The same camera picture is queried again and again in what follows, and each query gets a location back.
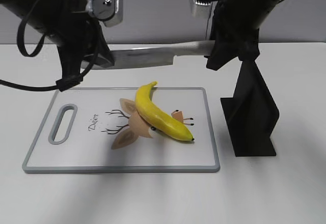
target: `yellow banana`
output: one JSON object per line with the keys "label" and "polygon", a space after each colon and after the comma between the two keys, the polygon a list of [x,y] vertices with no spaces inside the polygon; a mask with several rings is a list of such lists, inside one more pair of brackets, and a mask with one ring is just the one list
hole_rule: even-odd
{"label": "yellow banana", "polygon": [[174,139],[193,141],[194,137],[185,125],[160,110],[151,101],[150,92],[155,85],[157,85],[156,81],[141,86],[137,90],[135,103],[139,115],[147,123]]}

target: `knife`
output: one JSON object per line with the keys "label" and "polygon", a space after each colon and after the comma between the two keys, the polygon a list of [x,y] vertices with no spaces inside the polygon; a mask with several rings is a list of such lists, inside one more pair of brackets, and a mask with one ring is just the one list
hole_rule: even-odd
{"label": "knife", "polygon": [[[210,55],[215,41],[196,41],[176,44],[162,44],[159,47],[141,47],[125,50],[112,50],[115,65],[105,67],[94,65],[93,70],[131,69],[172,65],[174,56]],[[82,68],[88,62],[82,62]]]}

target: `white cutting board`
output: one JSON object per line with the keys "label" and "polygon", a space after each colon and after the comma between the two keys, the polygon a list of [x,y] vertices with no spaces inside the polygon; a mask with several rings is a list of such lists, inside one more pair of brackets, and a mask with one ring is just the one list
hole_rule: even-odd
{"label": "white cutting board", "polygon": [[[131,128],[130,125],[135,123],[131,123],[128,117],[132,114],[136,91],[137,88],[75,88],[56,92],[23,163],[24,171],[116,173],[219,170],[203,88],[158,88],[153,91],[152,101],[163,111],[171,114],[180,110],[184,118],[193,118],[184,121],[194,123],[188,126],[195,138],[192,143],[175,141],[158,130],[153,131],[150,126],[142,127],[141,131],[135,126]],[[58,114],[66,106],[74,107],[75,118],[71,120],[71,130],[65,141],[54,143],[51,135],[58,124]],[[135,120],[136,124],[141,124],[139,120]],[[120,131],[108,131],[120,128]],[[113,144],[124,140],[133,143],[114,149]]]}

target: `black stand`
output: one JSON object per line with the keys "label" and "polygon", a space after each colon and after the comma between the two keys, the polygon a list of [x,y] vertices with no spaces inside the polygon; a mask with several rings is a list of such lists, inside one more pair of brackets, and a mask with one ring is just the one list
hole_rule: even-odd
{"label": "black stand", "polygon": [[276,156],[270,135],[279,118],[255,62],[242,62],[233,98],[221,98],[235,156]]}

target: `white table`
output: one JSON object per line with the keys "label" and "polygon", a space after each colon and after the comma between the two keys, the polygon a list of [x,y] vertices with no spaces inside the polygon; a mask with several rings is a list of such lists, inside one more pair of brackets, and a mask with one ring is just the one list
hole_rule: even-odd
{"label": "white table", "polygon": [[[257,64],[281,114],[277,157],[234,157],[220,97],[233,94],[238,60],[214,72],[203,57],[180,57],[168,67],[91,71],[81,84],[204,87],[221,163],[213,174],[27,175],[21,164],[53,92],[0,87],[0,223],[326,223],[326,44],[260,48]],[[14,45],[0,54],[1,79],[50,86],[60,78],[53,45],[35,59]]]}

